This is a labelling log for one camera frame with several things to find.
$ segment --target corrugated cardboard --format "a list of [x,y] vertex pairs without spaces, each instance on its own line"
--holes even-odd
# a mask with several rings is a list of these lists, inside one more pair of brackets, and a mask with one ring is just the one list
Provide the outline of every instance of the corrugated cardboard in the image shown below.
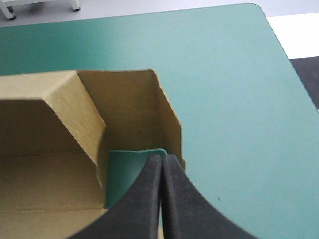
[[108,150],[149,148],[184,166],[180,123],[151,70],[0,77],[1,237],[80,230],[104,211]]

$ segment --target green table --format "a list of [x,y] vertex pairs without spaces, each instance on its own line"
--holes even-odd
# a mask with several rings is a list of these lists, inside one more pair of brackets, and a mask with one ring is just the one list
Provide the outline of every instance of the green table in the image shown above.
[[0,29],[0,74],[154,69],[187,174],[265,239],[319,235],[319,118],[253,4]]

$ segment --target black rubber pad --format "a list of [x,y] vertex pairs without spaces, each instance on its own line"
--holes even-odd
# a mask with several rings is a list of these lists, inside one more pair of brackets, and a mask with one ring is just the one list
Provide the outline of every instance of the black rubber pad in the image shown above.
[[163,159],[165,239],[255,239],[211,206],[185,175],[175,155]]
[[150,156],[123,197],[70,239],[157,239],[162,158]]

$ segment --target cardboard box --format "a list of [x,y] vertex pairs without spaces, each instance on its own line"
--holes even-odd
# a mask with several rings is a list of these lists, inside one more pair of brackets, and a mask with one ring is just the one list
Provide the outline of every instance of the cardboard box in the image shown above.
[[65,238],[103,212],[108,150],[164,148],[181,125],[152,70],[0,77],[0,235]]

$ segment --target chair leg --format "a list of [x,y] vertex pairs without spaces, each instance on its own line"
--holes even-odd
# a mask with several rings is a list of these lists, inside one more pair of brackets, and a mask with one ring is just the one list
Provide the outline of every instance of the chair leg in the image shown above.
[[74,11],[81,10],[80,0],[71,0],[71,3],[72,3],[72,8],[73,8]]
[[16,16],[14,15],[14,12],[11,12],[9,10],[9,8],[7,8],[6,6],[4,6],[4,4],[0,1],[0,9],[1,11],[4,13],[5,17],[8,20],[15,20]]

